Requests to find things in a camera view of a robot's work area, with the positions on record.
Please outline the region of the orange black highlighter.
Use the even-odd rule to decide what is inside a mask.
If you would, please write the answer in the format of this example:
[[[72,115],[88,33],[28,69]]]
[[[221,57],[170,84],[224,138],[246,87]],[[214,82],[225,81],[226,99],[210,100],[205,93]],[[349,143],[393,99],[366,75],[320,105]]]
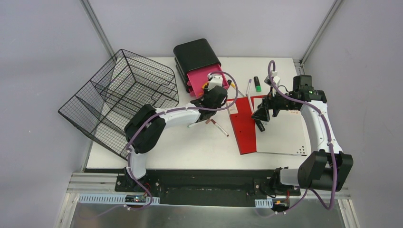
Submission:
[[[255,124],[256,124],[256,126],[258,127],[258,129],[259,129],[261,132],[264,132],[264,131],[265,131],[265,127],[264,127],[263,123],[262,123],[260,120],[255,120]]]

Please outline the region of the pink drawer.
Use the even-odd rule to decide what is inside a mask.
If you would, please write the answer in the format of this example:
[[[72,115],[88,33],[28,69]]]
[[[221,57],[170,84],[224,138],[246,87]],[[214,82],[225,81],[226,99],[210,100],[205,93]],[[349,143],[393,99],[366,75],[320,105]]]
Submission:
[[[221,71],[220,64],[204,66],[188,72],[187,77],[189,82],[187,85],[189,86],[190,96],[200,97],[203,94],[203,85],[208,82],[208,74],[216,71]]]

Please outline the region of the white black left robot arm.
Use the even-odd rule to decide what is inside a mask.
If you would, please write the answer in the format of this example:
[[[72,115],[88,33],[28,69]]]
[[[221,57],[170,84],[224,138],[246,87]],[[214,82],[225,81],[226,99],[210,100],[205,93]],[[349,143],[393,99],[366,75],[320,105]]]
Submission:
[[[129,152],[125,168],[128,188],[133,192],[144,188],[147,153],[156,146],[165,129],[206,121],[223,109],[227,98],[227,90],[216,86],[181,107],[158,109],[143,105],[124,128]]]

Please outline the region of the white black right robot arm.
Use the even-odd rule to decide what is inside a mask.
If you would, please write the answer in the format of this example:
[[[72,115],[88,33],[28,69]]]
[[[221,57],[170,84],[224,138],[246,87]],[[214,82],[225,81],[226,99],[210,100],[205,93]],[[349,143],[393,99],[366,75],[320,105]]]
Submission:
[[[345,154],[333,133],[328,113],[327,98],[322,90],[315,90],[312,77],[298,75],[293,78],[293,89],[281,92],[276,76],[270,73],[265,83],[272,93],[262,98],[252,119],[268,122],[280,111],[298,110],[305,121],[312,152],[299,168],[277,168],[269,180],[270,190],[283,194],[288,188],[327,190],[342,189],[354,164],[353,157]]]

